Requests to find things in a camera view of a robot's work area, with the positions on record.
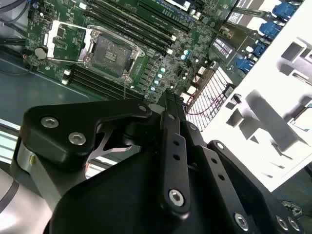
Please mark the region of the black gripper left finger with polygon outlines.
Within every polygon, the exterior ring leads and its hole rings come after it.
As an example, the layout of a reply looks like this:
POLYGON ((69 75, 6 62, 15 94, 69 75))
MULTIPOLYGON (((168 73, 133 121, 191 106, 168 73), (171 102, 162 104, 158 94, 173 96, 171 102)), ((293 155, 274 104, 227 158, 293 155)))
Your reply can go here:
POLYGON ((20 132, 20 156, 34 161, 27 172, 53 213, 73 187, 132 156, 158 160, 160 187, 181 207, 190 189, 182 186, 188 163, 175 97, 167 90, 152 105, 124 99, 29 109, 20 132))

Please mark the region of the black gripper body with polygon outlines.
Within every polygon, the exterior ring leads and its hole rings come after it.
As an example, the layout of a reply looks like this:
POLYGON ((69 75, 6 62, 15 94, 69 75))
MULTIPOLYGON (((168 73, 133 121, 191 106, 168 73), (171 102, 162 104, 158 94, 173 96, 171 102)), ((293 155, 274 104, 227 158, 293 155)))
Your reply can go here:
POLYGON ((199 207, 195 169, 182 183, 190 192, 177 207, 160 187, 154 156, 132 156, 73 187, 50 221, 52 234, 211 234, 199 207))

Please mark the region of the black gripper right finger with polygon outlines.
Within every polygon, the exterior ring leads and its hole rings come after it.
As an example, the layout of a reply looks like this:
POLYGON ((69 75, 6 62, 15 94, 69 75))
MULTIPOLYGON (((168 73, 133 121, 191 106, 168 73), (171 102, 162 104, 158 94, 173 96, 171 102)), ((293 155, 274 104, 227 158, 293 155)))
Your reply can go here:
POLYGON ((219 140, 206 143, 186 120, 180 97, 174 110, 181 117, 188 160, 195 168, 199 207, 213 234, 303 234, 304 228, 242 162, 219 140))

